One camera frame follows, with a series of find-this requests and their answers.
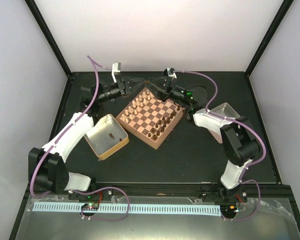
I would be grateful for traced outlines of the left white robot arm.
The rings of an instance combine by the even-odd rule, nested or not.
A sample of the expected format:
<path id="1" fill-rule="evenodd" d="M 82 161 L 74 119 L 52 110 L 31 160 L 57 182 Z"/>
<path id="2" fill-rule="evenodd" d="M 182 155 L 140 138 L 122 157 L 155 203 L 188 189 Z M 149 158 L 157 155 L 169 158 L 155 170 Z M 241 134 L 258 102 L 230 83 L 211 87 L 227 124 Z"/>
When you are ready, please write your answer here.
<path id="1" fill-rule="evenodd" d="M 41 148 L 32 148 L 28 154 L 29 190 L 33 197 L 34 187 L 46 193 L 60 194 L 64 191 L 79 191 L 87 200 L 98 192 L 89 176 L 69 172 L 68 156 L 84 135 L 98 122 L 102 104 L 119 97 L 127 97 L 145 83 L 140 77 L 123 76 L 108 85 L 101 84 L 99 77 L 82 79 L 77 111 L 65 127 Z"/>

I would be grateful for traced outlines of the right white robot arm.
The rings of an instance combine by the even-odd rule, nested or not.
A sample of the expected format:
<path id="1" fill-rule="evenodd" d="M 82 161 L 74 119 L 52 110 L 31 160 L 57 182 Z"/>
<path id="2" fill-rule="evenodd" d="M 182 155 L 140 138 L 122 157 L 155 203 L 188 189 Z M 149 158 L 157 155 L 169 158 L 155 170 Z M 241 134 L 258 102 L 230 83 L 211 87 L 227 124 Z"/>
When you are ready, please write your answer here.
<path id="1" fill-rule="evenodd" d="M 158 100 L 172 100 L 182 106 L 187 119 L 196 126 L 221 137 L 227 164 L 217 186 L 217 195 L 224 202 L 230 201 L 243 183 L 245 172 L 266 156 L 265 144 L 250 121 L 244 116 L 234 118 L 208 109 L 205 87 L 183 88 L 175 84 L 174 76 L 149 78 L 145 86 Z"/>

